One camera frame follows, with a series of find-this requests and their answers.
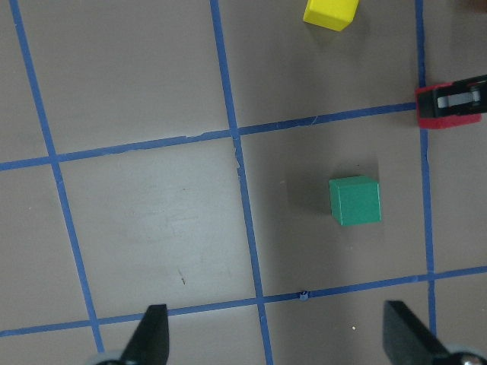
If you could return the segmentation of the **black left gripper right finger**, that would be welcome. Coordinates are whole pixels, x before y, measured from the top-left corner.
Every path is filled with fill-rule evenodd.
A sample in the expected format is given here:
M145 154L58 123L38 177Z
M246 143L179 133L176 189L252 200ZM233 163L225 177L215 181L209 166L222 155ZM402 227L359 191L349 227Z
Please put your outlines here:
M485 357L472 351L448 350L414 312L399 300L384 302L382 345L393 365L486 363Z

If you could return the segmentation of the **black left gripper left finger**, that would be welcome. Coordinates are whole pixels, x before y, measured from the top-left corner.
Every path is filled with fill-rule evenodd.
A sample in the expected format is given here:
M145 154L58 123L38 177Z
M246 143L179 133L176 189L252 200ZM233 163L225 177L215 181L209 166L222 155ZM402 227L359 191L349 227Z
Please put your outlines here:
M87 364L167 364L169 323L167 305L150 305L122 351L96 354Z

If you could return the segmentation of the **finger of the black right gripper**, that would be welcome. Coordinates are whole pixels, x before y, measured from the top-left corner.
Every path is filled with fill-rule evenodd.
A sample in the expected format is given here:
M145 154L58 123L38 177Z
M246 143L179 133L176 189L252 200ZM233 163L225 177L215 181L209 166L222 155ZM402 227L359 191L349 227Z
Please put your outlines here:
M469 116L485 113L487 109L485 107L452 107L439 109L436 112L437 117L448 116Z
M463 80L436 84L434 89L470 90L475 87L482 87L486 83L486 75L479 75Z

